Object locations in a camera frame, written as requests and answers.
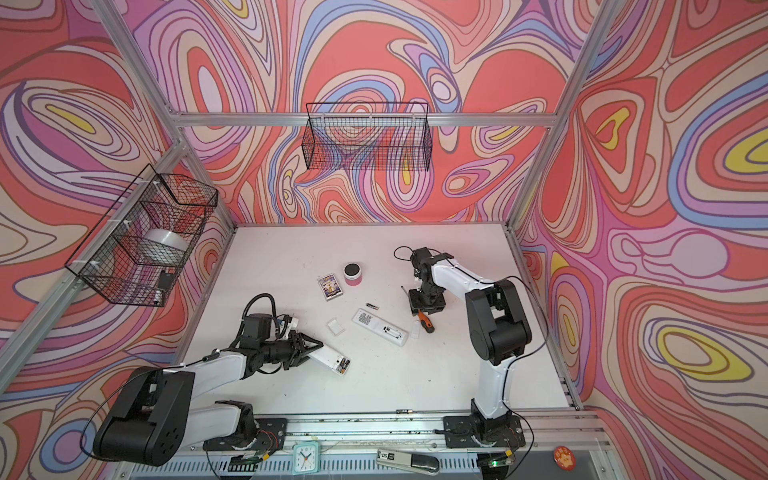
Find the white rectangular plastic tray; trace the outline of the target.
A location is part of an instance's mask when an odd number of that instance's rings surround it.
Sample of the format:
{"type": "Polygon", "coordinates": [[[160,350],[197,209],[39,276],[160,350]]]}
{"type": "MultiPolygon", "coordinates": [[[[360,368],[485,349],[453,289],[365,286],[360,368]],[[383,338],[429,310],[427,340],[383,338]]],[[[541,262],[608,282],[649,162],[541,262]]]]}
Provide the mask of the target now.
{"type": "Polygon", "coordinates": [[[336,349],[328,345],[310,352],[308,356],[312,360],[324,365],[340,376],[346,374],[346,371],[348,370],[348,367],[351,363],[349,357],[341,354],[336,349]]]}

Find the orange handled screwdriver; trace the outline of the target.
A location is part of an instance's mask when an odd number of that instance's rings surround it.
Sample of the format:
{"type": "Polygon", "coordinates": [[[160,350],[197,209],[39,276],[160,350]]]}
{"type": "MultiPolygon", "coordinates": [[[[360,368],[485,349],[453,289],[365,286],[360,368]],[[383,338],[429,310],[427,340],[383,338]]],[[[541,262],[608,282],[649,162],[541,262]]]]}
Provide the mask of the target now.
{"type": "Polygon", "coordinates": [[[406,293],[412,315],[418,319],[426,333],[432,334],[435,331],[435,327],[428,315],[421,309],[422,302],[419,291],[417,289],[406,290],[405,288],[402,288],[402,290],[406,293]]]}

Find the small white tray cover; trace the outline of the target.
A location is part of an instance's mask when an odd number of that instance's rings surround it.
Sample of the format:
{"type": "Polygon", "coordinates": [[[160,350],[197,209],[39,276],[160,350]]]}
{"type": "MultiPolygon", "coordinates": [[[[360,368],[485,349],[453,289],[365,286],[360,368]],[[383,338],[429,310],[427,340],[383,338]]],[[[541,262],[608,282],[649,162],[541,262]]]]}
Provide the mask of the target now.
{"type": "Polygon", "coordinates": [[[345,328],[337,318],[332,318],[327,322],[327,328],[334,336],[340,336],[345,332],[345,328]]]}

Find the white remote control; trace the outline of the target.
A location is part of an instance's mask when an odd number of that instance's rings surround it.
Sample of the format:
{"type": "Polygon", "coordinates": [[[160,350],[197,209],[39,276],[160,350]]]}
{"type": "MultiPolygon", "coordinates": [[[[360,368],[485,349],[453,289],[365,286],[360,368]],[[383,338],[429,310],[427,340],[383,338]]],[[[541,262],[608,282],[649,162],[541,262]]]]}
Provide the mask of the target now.
{"type": "Polygon", "coordinates": [[[407,342],[408,333],[405,330],[365,309],[358,309],[352,316],[352,322],[396,346],[402,347],[407,342]]]}

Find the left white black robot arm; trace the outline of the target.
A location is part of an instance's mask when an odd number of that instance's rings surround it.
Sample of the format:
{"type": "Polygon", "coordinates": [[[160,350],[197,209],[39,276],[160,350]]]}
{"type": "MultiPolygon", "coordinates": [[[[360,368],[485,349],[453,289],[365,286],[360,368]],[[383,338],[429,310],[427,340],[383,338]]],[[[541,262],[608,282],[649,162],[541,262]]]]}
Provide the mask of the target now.
{"type": "Polygon", "coordinates": [[[248,449],[259,428],[246,402],[220,400],[195,408],[195,399],[255,374],[297,368],[323,348],[322,341],[293,327],[278,314],[274,297],[260,293],[245,305],[238,330],[225,348],[189,364],[139,367],[103,405],[108,412],[94,436],[80,434],[86,457],[102,462],[162,466],[183,447],[222,440],[248,449]]]}

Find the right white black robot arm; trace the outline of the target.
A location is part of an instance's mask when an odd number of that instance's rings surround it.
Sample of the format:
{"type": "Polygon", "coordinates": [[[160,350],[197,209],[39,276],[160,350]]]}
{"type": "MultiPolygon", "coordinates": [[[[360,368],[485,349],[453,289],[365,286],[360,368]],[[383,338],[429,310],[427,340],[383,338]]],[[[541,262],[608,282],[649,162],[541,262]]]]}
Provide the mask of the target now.
{"type": "Polygon", "coordinates": [[[448,415],[436,430],[450,449],[505,447],[515,451],[526,442],[525,420],[508,405],[506,393],[515,363],[530,354],[533,341],[529,313],[533,306],[532,290],[517,275],[490,280],[461,266],[453,255],[429,247],[403,248],[405,258],[420,281],[406,292],[409,308],[415,316],[436,314],[446,306],[445,294],[462,300],[471,345],[482,361],[478,389],[471,399],[470,411],[448,415]]]}

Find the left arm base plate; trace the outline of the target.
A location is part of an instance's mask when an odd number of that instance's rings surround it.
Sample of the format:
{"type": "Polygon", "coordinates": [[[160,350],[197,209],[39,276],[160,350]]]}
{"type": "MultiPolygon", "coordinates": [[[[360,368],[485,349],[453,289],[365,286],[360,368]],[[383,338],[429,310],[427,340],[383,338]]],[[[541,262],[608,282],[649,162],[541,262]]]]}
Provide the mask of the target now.
{"type": "Polygon", "coordinates": [[[227,437],[206,440],[203,449],[209,452],[252,451],[274,454],[284,447],[287,426],[286,418],[257,418],[253,426],[238,428],[227,437]]]}

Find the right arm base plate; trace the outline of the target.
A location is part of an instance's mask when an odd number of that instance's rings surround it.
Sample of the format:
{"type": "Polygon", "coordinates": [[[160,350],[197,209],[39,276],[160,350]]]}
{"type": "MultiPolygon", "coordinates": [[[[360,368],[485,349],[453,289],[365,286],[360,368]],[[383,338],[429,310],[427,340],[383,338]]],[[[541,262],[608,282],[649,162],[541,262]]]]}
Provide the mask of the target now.
{"type": "Polygon", "coordinates": [[[478,415],[446,416],[436,433],[444,437],[448,448],[510,448],[527,445],[524,430],[517,415],[483,419],[478,415]]]}

